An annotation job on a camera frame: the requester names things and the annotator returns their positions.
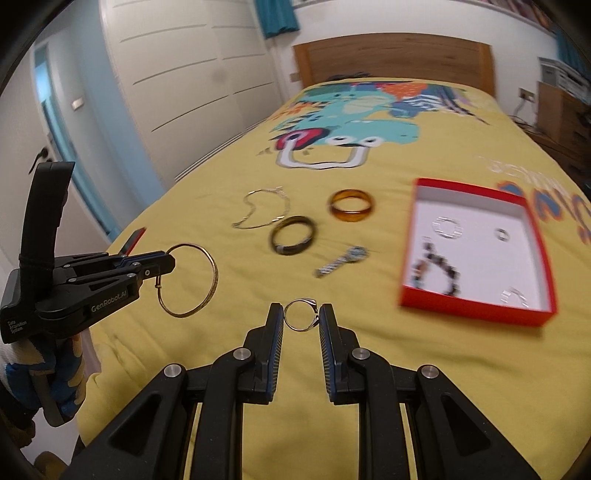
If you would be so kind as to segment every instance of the metal screw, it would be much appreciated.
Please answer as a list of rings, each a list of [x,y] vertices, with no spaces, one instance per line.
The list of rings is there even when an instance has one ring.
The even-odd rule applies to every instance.
[[[250,358],[251,351],[248,348],[240,347],[234,350],[234,358],[236,360],[246,360]]]
[[[439,376],[439,370],[437,369],[437,367],[434,367],[432,365],[425,365],[424,367],[422,367],[421,373],[424,377],[427,378],[437,378]]]
[[[357,360],[366,360],[369,358],[370,353],[366,348],[354,348],[351,352],[351,355],[353,355],[353,358],[356,358]]]
[[[181,374],[183,369],[180,365],[177,364],[170,364],[164,368],[164,375],[169,378],[177,377]]]

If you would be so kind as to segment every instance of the black beaded bracelet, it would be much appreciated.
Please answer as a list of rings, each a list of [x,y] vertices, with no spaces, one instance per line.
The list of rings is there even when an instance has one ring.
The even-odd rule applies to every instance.
[[[448,291],[443,292],[443,294],[454,297],[460,293],[460,287],[457,284],[457,279],[460,276],[458,271],[447,263],[445,257],[435,253],[435,245],[432,242],[425,242],[423,248],[427,253],[425,253],[425,258],[419,260],[413,267],[413,286],[420,290],[424,289],[423,276],[429,269],[429,263],[432,263],[440,267],[450,279],[450,288]]]

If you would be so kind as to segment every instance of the silver hoop earring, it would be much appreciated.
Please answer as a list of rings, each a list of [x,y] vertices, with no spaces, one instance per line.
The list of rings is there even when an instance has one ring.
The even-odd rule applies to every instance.
[[[441,224],[445,223],[445,222],[449,222],[449,223],[453,223],[453,233],[445,233],[442,229],[441,229]],[[457,220],[454,220],[453,218],[448,218],[448,217],[438,217],[437,220],[435,220],[433,222],[433,231],[438,234],[441,235],[443,238],[460,238],[462,236],[463,230],[462,227],[460,226],[460,222],[458,222]]]
[[[525,296],[519,290],[513,287],[509,287],[509,289],[503,290],[503,293],[501,293],[501,302],[509,303],[509,297],[511,297],[511,295],[517,295],[519,297],[519,300],[521,301],[521,305],[524,306],[526,309],[530,308],[527,304],[527,299],[525,298]]]

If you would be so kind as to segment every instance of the yellow duvet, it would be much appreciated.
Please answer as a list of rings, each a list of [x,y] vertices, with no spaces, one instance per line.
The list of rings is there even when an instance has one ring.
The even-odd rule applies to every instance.
[[[525,196],[550,257],[558,314],[530,328],[400,308],[417,177]],[[248,213],[242,202],[248,192],[278,186],[290,198],[289,215],[309,216],[318,226],[315,243],[292,257],[271,250],[270,226],[232,227]],[[342,189],[370,193],[373,214],[358,223],[334,218],[327,200]],[[267,223],[283,209],[270,193],[251,201],[258,208],[244,226]],[[112,252],[142,226],[147,231],[134,254],[200,244],[218,264],[219,286],[202,311],[176,319],[160,308],[154,281],[147,281],[138,301],[91,328],[102,373],[90,379],[77,416],[86,444],[164,366],[213,362],[264,324],[272,302],[285,306],[299,297],[331,303],[341,326],[394,365],[437,365],[544,480],[559,479],[589,440],[591,207],[479,90],[394,79],[311,87],[179,182],[129,225]],[[369,257],[313,276],[352,245],[368,249]],[[203,300],[212,272],[196,251],[181,249],[175,257],[163,297],[183,312]],[[357,478],[357,414],[355,406],[328,400],[317,332],[286,330],[275,400],[245,406],[245,480]]]

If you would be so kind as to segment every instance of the amber ring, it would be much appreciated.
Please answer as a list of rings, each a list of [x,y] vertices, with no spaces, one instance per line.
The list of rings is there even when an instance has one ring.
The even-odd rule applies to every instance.
[[[336,202],[344,199],[365,200],[368,203],[368,207],[357,211],[341,210],[336,206]],[[367,218],[371,212],[374,211],[374,199],[369,193],[363,192],[361,190],[341,190],[330,198],[329,209],[330,213],[332,213],[339,220],[344,222],[359,222],[360,220]]]

